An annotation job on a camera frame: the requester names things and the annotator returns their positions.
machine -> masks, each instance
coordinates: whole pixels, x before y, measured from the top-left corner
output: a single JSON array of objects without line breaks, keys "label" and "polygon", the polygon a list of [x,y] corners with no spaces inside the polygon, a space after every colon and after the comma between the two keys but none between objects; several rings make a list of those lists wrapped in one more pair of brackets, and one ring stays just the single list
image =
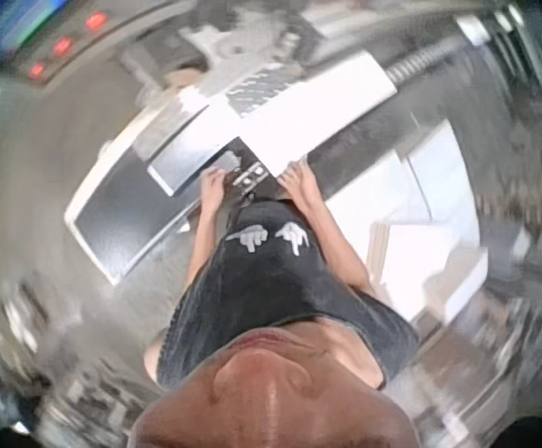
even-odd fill
[{"label": "machine", "polygon": [[[196,179],[210,164],[235,170],[233,185],[245,194],[472,46],[496,46],[509,72],[542,84],[542,58],[512,5],[311,2],[296,16],[259,4],[233,10],[227,31],[168,21],[118,53],[143,82],[146,107],[104,147],[64,217],[112,284],[185,227],[198,207]],[[384,51],[393,47],[382,47],[385,39],[418,27],[432,30],[420,45]]]}]

screen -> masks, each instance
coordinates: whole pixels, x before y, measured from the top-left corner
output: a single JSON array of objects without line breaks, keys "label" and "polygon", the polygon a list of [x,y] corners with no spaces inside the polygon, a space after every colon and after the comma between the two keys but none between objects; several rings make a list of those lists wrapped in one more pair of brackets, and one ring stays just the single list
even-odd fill
[{"label": "screen", "polygon": [[6,60],[70,0],[0,0],[0,60]]}]

red light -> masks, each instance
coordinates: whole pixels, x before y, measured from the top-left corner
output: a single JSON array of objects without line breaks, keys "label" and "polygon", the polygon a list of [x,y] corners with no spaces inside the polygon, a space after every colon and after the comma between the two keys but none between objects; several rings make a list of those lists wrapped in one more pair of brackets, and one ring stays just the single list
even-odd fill
[{"label": "red light", "polygon": [[108,17],[103,12],[95,12],[86,19],[86,27],[91,31],[98,31],[108,21]]},{"label": "red light", "polygon": [[63,56],[72,47],[72,39],[69,37],[62,37],[55,42],[53,52],[56,56]]},{"label": "red light", "polygon": [[28,76],[36,79],[38,77],[41,77],[44,71],[45,63],[35,63],[35,66],[30,69],[30,72],[28,72]]}]

